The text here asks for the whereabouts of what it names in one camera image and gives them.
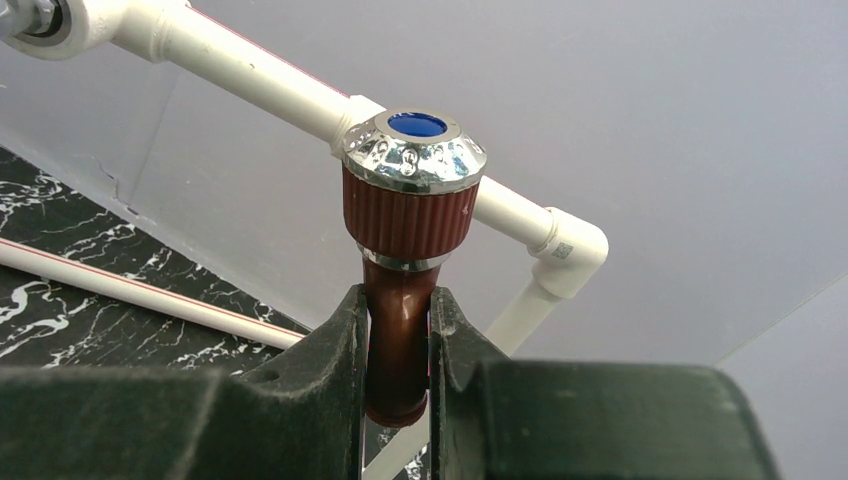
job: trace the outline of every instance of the white plastic pipe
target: white plastic pipe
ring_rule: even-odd
[[[303,338],[300,333],[6,239],[0,239],[0,264],[280,349]]]
[[[418,452],[430,441],[430,405],[417,422],[399,431],[377,453],[365,470],[362,480],[392,480]]]
[[[561,301],[531,279],[489,326],[486,338],[511,357]]]
[[[534,249],[545,244],[553,228],[550,212],[489,177],[480,180],[472,216]]]
[[[349,108],[343,93],[173,0],[131,1],[113,42],[169,60],[328,143]]]

